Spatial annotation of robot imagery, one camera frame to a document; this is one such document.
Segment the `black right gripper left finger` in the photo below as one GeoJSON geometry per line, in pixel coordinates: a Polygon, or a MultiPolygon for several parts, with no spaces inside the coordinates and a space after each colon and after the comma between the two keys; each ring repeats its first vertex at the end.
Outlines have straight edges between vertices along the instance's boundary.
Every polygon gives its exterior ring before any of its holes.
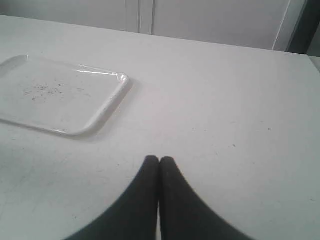
{"type": "Polygon", "coordinates": [[[134,180],[112,206],[68,239],[156,239],[159,167],[156,156],[146,156],[134,180]]]}

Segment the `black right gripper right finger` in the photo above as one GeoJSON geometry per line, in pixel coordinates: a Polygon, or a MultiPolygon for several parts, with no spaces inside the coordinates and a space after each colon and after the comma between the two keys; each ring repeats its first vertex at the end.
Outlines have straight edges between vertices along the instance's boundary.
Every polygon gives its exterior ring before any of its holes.
{"type": "Polygon", "coordinates": [[[163,240],[249,240],[194,192],[172,157],[159,167],[159,214],[163,240]]]}

